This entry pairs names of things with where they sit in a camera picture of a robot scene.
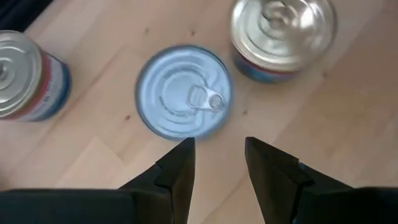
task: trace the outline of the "can lid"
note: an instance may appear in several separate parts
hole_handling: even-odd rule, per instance
[[[40,49],[33,41],[19,32],[0,31],[0,118],[30,100],[41,69]]]
[[[206,137],[224,123],[231,102],[232,83],[222,61],[193,45],[159,52],[136,83],[141,119],[167,139]]]
[[[231,38],[250,62],[294,72],[331,45],[336,27],[335,10],[328,0],[238,0]]]

